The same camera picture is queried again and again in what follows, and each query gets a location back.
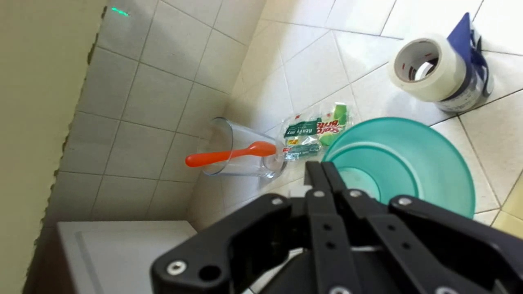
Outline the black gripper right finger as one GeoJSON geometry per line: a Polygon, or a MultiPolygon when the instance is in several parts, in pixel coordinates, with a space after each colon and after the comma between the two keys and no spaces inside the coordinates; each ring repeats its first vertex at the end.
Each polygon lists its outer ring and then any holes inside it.
{"type": "Polygon", "coordinates": [[[436,259],[403,221],[360,190],[347,188],[333,164],[321,164],[347,231],[364,294],[432,294],[436,259]]]}

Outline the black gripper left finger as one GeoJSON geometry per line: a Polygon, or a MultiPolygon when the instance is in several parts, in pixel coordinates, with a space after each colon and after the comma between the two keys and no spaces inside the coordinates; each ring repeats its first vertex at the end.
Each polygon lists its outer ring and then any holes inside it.
{"type": "Polygon", "coordinates": [[[331,185],[318,162],[305,164],[310,190],[305,193],[310,252],[318,294],[360,294],[342,219],[338,216],[331,185]]]}

